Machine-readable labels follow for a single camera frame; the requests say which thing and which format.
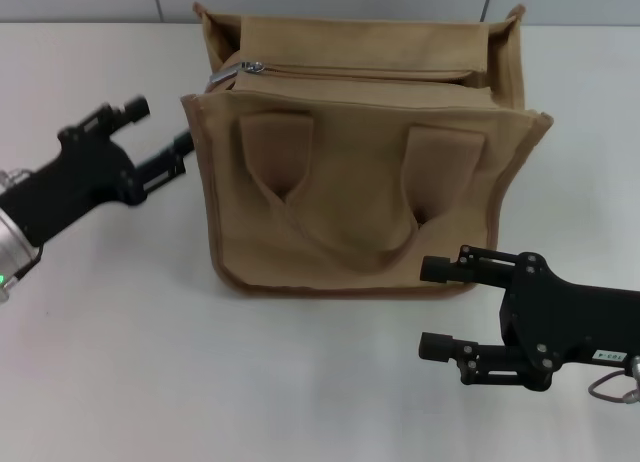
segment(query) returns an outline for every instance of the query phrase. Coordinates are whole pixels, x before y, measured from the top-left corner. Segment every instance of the table surface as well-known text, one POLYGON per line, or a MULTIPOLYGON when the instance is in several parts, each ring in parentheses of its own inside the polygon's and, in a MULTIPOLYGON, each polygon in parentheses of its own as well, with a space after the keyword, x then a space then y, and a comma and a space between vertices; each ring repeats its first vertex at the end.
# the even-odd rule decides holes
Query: table surface
MULTIPOLYGON (((116 140, 134 161, 186 126, 209 75, 195 25, 0 25, 5 169, 58 152, 100 103, 149 100, 116 140)), ((513 182, 501 250, 640 290, 640 28, 525 27, 528 107, 555 125, 513 182)), ((442 301, 244 298, 215 276, 195 157, 141 207, 103 206, 45 247, 0 308, 3 461, 617 461, 640 408, 464 387, 418 359, 423 331, 499 343, 501 292, 442 301)), ((630 390, 630 380, 614 390, 630 390)))

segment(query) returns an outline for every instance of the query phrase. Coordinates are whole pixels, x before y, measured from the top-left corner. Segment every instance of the cable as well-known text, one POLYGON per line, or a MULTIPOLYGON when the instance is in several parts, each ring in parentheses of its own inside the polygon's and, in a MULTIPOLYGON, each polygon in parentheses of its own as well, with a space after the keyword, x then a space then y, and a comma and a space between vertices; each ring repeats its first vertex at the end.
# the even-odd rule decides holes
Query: cable
POLYGON ((596 380, 593 384, 589 386, 587 389, 590 395, 593 395, 596 399, 606 400, 607 402, 613 402, 614 404, 625 404, 626 402, 622 397, 611 397, 610 395, 604 395, 600 392, 596 392, 596 388, 600 387, 605 382, 613 379, 614 377, 618 377, 619 375, 624 375, 624 370, 616 370, 615 372, 611 372, 610 374, 605 375, 601 379, 596 380))

